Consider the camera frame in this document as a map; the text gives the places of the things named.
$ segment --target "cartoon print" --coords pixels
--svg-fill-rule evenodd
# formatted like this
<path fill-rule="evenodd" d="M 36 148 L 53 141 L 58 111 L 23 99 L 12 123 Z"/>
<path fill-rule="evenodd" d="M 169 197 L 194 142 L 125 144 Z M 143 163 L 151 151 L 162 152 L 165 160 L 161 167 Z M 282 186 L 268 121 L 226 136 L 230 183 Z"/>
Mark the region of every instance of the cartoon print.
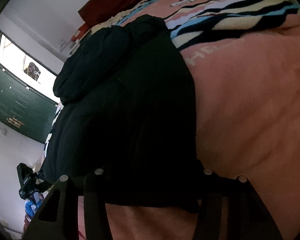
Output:
<path fill-rule="evenodd" d="M 170 4 L 170 6 L 171 7 L 174 7 L 174 6 L 177 6 L 177 5 L 181 6 L 185 3 L 190 3 L 190 2 L 194 2 L 194 1 L 195 0 L 180 0 L 179 2 L 175 2 L 175 3 Z"/>

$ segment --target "black jacket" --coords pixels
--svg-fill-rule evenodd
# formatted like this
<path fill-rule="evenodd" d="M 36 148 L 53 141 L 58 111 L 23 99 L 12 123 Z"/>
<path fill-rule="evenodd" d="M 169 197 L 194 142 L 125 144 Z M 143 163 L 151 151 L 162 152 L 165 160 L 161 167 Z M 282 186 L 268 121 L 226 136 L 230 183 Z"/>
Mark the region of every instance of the black jacket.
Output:
<path fill-rule="evenodd" d="M 120 191 L 197 187 L 194 81 L 162 19 L 96 32 L 65 62 L 54 93 L 64 108 L 43 164 L 51 183 L 104 168 Z"/>

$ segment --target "blue cloth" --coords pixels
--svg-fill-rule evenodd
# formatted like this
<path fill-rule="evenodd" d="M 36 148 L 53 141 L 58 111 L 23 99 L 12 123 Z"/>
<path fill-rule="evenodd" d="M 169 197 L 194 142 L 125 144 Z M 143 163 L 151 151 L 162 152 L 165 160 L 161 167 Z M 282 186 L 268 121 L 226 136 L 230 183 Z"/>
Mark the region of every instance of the blue cloth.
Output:
<path fill-rule="evenodd" d="M 30 217 L 33 217 L 34 216 L 34 212 L 32 210 L 32 206 L 33 203 L 31 201 L 27 202 L 25 204 L 25 208 L 26 208 L 26 213 L 30 216 Z"/>

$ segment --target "striped blanket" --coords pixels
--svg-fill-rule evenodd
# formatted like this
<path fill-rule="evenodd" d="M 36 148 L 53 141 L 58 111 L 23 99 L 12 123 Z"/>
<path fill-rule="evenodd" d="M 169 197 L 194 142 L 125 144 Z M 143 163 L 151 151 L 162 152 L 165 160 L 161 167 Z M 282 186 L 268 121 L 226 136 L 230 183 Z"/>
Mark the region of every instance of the striped blanket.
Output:
<path fill-rule="evenodd" d="M 282 25 L 299 8 L 287 0 L 146 0 L 124 15 L 125 25 L 142 14 L 162 17 L 180 50 L 194 44 L 239 38 Z"/>

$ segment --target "window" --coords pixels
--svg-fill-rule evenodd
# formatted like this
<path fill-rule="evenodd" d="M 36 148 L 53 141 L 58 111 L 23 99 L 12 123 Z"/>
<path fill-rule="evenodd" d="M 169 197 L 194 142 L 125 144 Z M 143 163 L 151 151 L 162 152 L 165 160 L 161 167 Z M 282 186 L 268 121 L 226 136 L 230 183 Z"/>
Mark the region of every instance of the window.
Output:
<path fill-rule="evenodd" d="M 52 91 L 56 75 L 30 57 L 1 32 L 0 65 L 40 94 L 56 103 L 60 102 Z"/>

